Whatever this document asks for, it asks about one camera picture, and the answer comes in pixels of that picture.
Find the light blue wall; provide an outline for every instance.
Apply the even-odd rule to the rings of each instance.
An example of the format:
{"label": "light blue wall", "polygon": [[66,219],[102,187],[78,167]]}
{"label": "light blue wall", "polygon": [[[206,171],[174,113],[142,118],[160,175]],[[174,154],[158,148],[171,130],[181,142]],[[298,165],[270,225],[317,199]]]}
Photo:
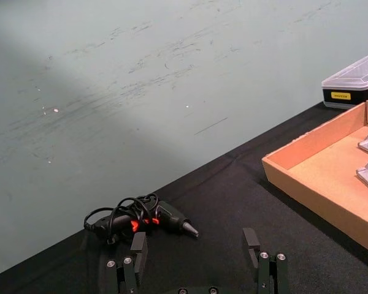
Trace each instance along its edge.
{"label": "light blue wall", "polygon": [[0,1],[0,272],[320,102],[367,54],[368,0]]}

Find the yellow label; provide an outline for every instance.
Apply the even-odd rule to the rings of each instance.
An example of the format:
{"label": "yellow label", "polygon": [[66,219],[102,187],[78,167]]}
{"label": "yellow label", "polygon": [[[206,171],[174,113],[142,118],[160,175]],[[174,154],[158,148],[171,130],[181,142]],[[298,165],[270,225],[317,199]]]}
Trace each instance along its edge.
{"label": "yellow label", "polygon": [[350,93],[331,92],[331,98],[339,100],[351,100]]}

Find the glue gun nozzle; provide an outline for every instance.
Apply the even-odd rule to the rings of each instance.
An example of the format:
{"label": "glue gun nozzle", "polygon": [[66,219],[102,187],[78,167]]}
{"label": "glue gun nozzle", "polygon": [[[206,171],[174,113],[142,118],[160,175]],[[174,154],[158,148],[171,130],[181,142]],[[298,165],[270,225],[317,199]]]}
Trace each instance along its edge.
{"label": "glue gun nozzle", "polygon": [[189,222],[183,223],[183,231],[190,233],[196,238],[199,237],[199,232]]}

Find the black tablecloth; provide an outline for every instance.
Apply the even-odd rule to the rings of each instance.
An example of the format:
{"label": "black tablecloth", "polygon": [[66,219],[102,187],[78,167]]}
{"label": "black tablecloth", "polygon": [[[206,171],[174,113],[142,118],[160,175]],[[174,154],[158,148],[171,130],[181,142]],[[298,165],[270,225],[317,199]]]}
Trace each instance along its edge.
{"label": "black tablecloth", "polygon": [[[292,293],[368,293],[368,251],[268,183],[261,164],[265,154],[340,112],[312,107],[158,190],[201,235],[153,232],[142,293],[187,285],[254,289],[243,227],[256,230],[263,249],[286,253]],[[120,248],[128,250],[127,244]],[[0,294],[97,293],[104,283],[100,253],[94,236],[78,232],[0,274]]]}

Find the cardboard tray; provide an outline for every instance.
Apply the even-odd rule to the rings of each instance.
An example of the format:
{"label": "cardboard tray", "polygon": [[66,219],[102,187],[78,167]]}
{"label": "cardboard tray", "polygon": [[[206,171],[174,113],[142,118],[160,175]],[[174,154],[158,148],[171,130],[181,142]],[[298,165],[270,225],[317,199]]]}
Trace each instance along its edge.
{"label": "cardboard tray", "polygon": [[262,159],[268,180],[368,249],[368,101]]}

